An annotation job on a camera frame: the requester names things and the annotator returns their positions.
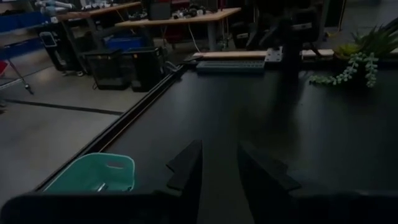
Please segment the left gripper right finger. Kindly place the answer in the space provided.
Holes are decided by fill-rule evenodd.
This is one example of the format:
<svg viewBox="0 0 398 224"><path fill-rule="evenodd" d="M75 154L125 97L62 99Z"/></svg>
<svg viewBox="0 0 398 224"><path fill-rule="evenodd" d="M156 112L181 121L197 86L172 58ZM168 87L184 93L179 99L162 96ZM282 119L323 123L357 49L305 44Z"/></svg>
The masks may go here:
<svg viewBox="0 0 398 224"><path fill-rule="evenodd" d="M249 142L238 144L238 169L255 224L283 224L295 216L289 194L301 184L287 174L288 166Z"/></svg>

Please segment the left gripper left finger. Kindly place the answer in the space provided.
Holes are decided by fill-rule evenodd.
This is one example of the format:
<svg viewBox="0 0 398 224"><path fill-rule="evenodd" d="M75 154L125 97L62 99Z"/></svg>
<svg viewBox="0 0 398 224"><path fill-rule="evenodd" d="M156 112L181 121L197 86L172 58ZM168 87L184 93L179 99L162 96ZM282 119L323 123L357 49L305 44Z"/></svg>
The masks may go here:
<svg viewBox="0 0 398 224"><path fill-rule="evenodd" d="M166 166L173 172L167 187L180 192L170 211L170 224L197 224L203 179L202 141L192 141Z"/></svg>

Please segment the teal plastic bin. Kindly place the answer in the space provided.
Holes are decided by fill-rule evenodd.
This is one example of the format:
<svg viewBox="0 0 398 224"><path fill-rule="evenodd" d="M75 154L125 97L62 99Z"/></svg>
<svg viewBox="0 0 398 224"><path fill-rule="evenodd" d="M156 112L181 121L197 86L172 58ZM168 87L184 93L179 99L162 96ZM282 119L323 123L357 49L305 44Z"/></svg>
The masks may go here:
<svg viewBox="0 0 398 224"><path fill-rule="evenodd" d="M129 156L91 153L72 162L48 187L47 192L94 191L102 184L106 190L131 191L136 165Z"/></svg>

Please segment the black computer tower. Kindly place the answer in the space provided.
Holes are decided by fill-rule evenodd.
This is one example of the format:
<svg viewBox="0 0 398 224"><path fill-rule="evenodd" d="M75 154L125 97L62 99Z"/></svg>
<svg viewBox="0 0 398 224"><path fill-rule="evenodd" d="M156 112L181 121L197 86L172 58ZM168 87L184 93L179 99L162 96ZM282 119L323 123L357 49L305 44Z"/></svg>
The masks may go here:
<svg viewBox="0 0 398 224"><path fill-rule="evenodd" d="M141 47L129 51L134 62L132 89L135 92L148 92L164 75L164 51L162 47Z"/></svg>

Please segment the silver mounting plate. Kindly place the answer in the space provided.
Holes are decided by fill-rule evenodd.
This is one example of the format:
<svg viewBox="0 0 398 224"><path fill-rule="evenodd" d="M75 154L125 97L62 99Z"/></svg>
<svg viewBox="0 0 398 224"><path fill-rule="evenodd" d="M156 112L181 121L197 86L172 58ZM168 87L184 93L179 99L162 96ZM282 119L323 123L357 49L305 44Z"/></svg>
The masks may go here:
<svg viewBox="0 0 398 224"><path fill-rule="evenodd" d="M277 63L282 61L283 57L283 48L276 47L276 48L269 48L267 49L266 56L264 58L265 62Z"/></svg>

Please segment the black mesh crate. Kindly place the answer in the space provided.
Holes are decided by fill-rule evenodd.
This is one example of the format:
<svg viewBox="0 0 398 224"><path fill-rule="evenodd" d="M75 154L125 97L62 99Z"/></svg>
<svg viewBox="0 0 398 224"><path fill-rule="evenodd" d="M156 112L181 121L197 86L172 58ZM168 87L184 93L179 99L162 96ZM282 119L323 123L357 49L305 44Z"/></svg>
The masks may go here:
<svg viewBox="0 0 398 224"><path fill-rule="evenodd" d="M99 90L125 90L131 86L130 78L122 71L121 56L121 49L99 49L83 53Z"/></svg>

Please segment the wooden table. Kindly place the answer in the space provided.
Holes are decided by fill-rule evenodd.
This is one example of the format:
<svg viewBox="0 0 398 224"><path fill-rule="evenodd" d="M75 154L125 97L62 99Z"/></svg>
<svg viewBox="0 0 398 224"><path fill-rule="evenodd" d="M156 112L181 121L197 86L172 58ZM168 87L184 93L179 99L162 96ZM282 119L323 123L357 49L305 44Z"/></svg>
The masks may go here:
<svg viewBox="0 0 398 224"><path fill-rule="evenodd" d="M216 23L223 19L241 11L240 7L219 9L217 12L205 14L201 16L182 18L182 19L167 19L150 21L147 19L139 21L125 21L115 24L116 27L128 28L140 26L169 26L175 24L191 24L191 23L206 23L208 29L208 45L211 52L217 51L216 47Z"/></svg>
<svg viewBox="0 0 398 224"><path fill-rule="evenodd" d="M107 8L102 8L102 9L95 9L92 11L85 11L85 12L68 12L66 14L59 14L57 16L55 16L57 18L58 21L67 21L69 19L86 19L92 16L97 16L100 14L106 14L109 12L113 12L113 11L118 11L121 9L127 9L130 7L134 7L134 6L140 6L141 3L140 2L129 2L129 3L125 3L125 4L121 4L118 6L112 6L112 7L107 7Z"/></svg>

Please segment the artificial succulent plant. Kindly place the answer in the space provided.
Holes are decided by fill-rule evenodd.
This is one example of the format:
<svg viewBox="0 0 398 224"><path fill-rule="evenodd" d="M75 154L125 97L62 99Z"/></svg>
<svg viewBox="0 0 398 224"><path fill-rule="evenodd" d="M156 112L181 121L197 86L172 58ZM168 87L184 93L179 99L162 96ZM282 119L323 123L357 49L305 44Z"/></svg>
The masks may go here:
<svg viewBox="0 0 398 224"><path fill-rule="evenodd" d="M326 86L375 86L379 60L398 49L398 17L375 26L367 34L351 34L353 41L333 49L334 75L312 75L309 83Z"/></svg>

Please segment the black equipment case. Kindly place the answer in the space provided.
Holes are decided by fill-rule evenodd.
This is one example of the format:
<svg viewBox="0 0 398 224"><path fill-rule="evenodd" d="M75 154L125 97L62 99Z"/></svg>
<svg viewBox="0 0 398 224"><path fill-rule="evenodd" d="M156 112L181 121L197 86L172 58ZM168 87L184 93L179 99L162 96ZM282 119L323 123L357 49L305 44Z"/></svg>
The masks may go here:
<svg viewBox="0 0 398 224"><path fill-rule="evenodd" d="M148 19L151 21L171 18L172 0L146 0Z"/></svg>

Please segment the blue storage bin row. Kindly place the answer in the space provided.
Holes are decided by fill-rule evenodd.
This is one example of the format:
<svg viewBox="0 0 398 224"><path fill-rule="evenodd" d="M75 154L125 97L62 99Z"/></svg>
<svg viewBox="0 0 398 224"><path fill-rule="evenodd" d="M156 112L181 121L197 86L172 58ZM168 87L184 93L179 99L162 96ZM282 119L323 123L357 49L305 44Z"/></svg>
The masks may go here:
<svg viewBox="0 0 398 224"><path fill-rule="evenodd" d="M23 14L0 16L0 33L37 26L50 21L50 17L41 12L27 12Z"/></svg>

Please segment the black table frame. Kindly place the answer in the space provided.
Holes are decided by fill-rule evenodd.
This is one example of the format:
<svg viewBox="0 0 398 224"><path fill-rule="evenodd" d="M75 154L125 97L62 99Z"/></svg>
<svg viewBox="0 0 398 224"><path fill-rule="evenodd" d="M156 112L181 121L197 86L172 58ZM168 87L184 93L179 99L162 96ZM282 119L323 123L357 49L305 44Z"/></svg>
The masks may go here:
<svg viewBox="0 0 398 224"><path fill-rule="evenodd" d="M40 183L34 191L44 191L69 165L75 160L94 152L103 152L117 140L126 128L133 124L144 112L151 107L185 72L186 65L179 65L175 72L167 75L160 83L151 89L145 97L125 111L118 119L94 137L87 145L81 148L74 156Z"/></svg>

